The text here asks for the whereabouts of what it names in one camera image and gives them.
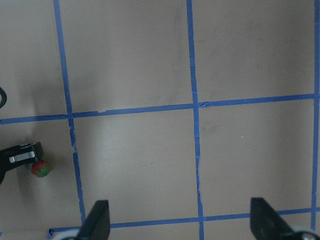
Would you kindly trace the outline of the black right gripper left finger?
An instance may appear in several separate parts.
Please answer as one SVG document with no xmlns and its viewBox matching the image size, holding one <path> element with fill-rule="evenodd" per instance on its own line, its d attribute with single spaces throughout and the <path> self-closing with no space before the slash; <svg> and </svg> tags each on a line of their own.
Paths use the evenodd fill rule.
<svg viewBox="0 0 320 240">
<path fill-rule="evenodd" d="M 78 240 L 107 240 L 111 231 L 108 200 L 97 200 L 84 224 L 80 228 Z"/>
</svg>

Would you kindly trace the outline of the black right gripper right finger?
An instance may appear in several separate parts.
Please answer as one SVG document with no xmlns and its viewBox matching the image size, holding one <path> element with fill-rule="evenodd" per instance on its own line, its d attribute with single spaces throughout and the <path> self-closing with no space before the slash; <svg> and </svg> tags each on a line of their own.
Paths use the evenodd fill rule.
<svg viewBox="0 0 320 240">
<path fill-rule="evenodd" d="M 300 235 L 262 197 L 250 200 L 250 230 L 256 240 L 300 239 Z"/>
</svg>

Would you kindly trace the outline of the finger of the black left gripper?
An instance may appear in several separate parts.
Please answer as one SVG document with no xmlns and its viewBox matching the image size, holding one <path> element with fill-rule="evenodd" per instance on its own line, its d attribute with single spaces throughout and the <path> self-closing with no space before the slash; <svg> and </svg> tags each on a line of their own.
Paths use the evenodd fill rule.
<svg viewBox="0 0 320 240">
<path fill-rule="evenodd" d="M 22 165 L 34 164 L 43 160 L 44 152 L 39 141 L 15 145 L 0 151 L 0 183 L 6 173 Z"/>
</svg>

